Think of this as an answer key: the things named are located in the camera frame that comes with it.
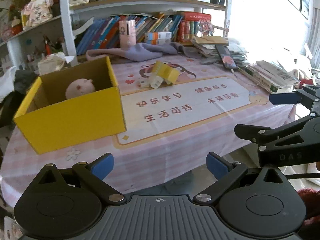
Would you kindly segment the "tissue pack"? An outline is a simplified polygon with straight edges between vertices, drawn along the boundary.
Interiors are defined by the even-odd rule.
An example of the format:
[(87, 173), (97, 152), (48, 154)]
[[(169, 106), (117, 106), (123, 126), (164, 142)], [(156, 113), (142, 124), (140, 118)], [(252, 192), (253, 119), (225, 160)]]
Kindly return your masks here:
[(37, 64), (39, 74), (45, 75), (60, 71), (64, 67), (65, 63), (70, 63), (73, 59), (74, 56), (67, 56), (63, 52), (50, 54)]

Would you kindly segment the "purple pink towel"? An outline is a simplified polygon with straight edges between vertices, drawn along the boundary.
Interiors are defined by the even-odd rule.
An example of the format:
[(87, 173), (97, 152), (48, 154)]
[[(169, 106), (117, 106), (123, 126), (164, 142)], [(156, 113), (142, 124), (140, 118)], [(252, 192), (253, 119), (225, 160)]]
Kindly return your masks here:
[(163, 55), (183, 54), (192, 59), (200, 59), (202, 54), (194, 47), (185, 47), (177, 42), (161, 45), (138, 43), (130, 48), (91, 49), (86, 51), (87, 61), (109, 57), (113, 63), (143, 62), (157, 59)]

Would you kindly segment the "pink pencil holder box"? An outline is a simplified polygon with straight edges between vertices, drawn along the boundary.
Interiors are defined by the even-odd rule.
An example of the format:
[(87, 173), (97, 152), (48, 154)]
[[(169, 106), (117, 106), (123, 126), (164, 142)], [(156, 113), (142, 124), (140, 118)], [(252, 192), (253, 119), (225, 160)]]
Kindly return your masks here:
[(119, 22), (119, 40), (121, 49), (128, 49), (136, 45), (135, 20)]

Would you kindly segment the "white charger plug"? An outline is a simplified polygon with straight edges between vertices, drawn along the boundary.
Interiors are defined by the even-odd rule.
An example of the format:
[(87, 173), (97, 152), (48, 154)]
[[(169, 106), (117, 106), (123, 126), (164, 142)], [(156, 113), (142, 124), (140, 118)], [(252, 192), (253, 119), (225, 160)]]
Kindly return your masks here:
[(158, 75), (151, 75), (148, 81), (151, 88), (157, 89), (163, 83), (164, 79)]

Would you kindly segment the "row of blue books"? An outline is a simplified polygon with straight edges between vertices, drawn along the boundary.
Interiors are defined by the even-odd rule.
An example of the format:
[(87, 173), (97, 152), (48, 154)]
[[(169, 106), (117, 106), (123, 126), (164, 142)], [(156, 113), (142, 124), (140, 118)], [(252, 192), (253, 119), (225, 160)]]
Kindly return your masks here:
[(181, 15), (124, 14), (107, 18), (91, 18), (76, 36), (76, 54), (88, 50), (129, 48), (135, 44), (161, 45), (184, 42), (184, 22)]

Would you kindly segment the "white clothes pile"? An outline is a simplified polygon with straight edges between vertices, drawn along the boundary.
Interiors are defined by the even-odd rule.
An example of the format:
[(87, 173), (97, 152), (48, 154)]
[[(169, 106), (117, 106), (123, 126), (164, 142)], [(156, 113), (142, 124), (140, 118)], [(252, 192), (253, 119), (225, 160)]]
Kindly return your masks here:
[(13, 122), (20, 104), (38, 75), (30, 70), (9, 68), (1, 76), (1, 128)]

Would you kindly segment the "red dictionary books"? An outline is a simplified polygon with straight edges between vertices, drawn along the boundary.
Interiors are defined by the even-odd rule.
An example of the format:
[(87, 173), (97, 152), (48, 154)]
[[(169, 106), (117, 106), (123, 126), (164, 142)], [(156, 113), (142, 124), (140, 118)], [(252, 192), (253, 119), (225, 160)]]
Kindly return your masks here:
[(178, 42), (188, 42), (194, 37), (212, 36), (214, 27), (211, 23), (212, 16), (201, 12), (178, 11), (182, 20), (178, 25), (176, 40)]

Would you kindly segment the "stack of papers and books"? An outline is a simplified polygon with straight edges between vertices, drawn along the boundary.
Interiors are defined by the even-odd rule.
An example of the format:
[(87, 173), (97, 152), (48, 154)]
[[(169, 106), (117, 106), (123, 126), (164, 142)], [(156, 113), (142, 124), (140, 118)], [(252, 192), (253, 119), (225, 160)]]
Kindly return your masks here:
[(237, 41), (227, 41), (222, 37), (212, 36), (194, 37), (191, 43), (203, 55), (202, 64), (219, 64), (221, 66), (223, 64), (215, 46), (218, 44), (226, 46), (237, 66), (235, 70), (229, 70), (243, 74), (253, 81), (254, 85), (263, 88), (269, 93), (290, 92), (300, 83), (293, 74), (287, 72), (281, 66), (279, 61), (255, 61), (254, 57)]

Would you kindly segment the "white bookshelf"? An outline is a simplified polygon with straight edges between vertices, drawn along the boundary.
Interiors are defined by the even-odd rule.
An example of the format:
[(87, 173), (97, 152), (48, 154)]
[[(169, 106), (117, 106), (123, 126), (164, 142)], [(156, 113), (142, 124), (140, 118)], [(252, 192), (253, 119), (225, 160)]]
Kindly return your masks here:
[(223, 36), (226, 36), (227, 24), (230, 23), (231, 1), (232, 0), (226, 0), (226, 5), (222, 6), (197, 0), (104, 0), (69, 7), (68, 0), (60, 0), (60, 16), (44, 22), (43, 25), (46, 28), (50, 28), (50, 22), (60, 20), (65, 40), (65, 54), (76, 57), (74, 42), (76, 35), (73, 33), (73, 27), (81, 26), (82, 21), (87, 21), (92, 17), (139, 12), (161, 12), (170, 9), (186, 11), (194, 10), (196, 12), (203, 12), (204, 9), (212, 9), (225, 13), (223, 27), (215, 26), (215, 28), (222, 30)]

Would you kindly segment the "orange white medicine boxes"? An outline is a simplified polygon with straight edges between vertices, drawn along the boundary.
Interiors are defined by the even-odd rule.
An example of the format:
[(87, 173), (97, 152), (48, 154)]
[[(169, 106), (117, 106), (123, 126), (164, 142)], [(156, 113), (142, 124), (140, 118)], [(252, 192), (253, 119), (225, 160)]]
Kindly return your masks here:
[(144, 42), (152, 45), (163, 45), (166, 43), (170, 43), (172, 38), (172, 32), (153, 32), (146, 33)]

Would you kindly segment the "black smartphone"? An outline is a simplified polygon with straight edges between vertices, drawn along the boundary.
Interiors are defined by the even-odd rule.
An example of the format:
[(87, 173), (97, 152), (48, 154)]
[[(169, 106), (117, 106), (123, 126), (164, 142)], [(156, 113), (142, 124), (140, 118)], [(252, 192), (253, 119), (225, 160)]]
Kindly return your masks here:
[(237, 68), (237, 66), (235, 64), (234, 59), (231, 56), (229, 49), (226, 46), (223, 46), (220, 44), (216, 45), (215, 48), (216, 48), (216, 51), (222, 61), (223, 66), (226, 69), (235, 70)]

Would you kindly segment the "yellow cardboard box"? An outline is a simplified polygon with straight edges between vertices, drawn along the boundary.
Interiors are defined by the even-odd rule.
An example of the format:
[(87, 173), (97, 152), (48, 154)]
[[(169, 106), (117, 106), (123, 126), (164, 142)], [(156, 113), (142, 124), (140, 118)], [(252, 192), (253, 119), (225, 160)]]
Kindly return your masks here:
[[(68, 86), (86, 79), (91, 93), (68, 99)], [(126, 131), (119, 85), (109, 57), (39, 76), (14, 116), (37, 154)]]

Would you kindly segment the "pink plush pig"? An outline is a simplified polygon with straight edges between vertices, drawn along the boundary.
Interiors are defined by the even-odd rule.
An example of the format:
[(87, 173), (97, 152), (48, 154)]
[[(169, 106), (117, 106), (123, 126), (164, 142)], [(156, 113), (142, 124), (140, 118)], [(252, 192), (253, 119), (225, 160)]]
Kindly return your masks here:
[(93, 92), (95, 92), (93, 80), (77, 79), (67, 87), (65, 96), (68, 100)]

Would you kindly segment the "yellow tape roll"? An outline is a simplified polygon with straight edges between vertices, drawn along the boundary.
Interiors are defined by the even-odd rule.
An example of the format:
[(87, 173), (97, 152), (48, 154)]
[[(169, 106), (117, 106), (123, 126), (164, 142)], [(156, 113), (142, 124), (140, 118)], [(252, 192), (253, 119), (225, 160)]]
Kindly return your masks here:
[(152, 68), (152, 74), (161, 77), (168, 85), (170, 85), (176, 83), (180, 71), (167, 63), (156, 61)]

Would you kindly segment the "pink printed tablecloth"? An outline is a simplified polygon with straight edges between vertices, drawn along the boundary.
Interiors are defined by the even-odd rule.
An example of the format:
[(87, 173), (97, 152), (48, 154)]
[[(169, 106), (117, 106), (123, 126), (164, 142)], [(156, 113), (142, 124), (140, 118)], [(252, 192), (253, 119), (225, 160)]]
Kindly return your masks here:
[(273, 105), (269, 95), (241, 74), (203, 65), (184, 55), (161, 58), (180, 71), (178, 81), (157, 89), (140, 88), (139, 78), (155, 61), (112, 64), (126, 131), (37, 154), (19, 128), (14, 129), (1, 166), (5, 202), (18, 199), (47, 163), (70, 168), (105, 153), (114, 157), (108, 185), (121, 193), (163, 184), (245, 145), (234, 133), (237, 124), (276, 128), (295, 118), (293, 105)]

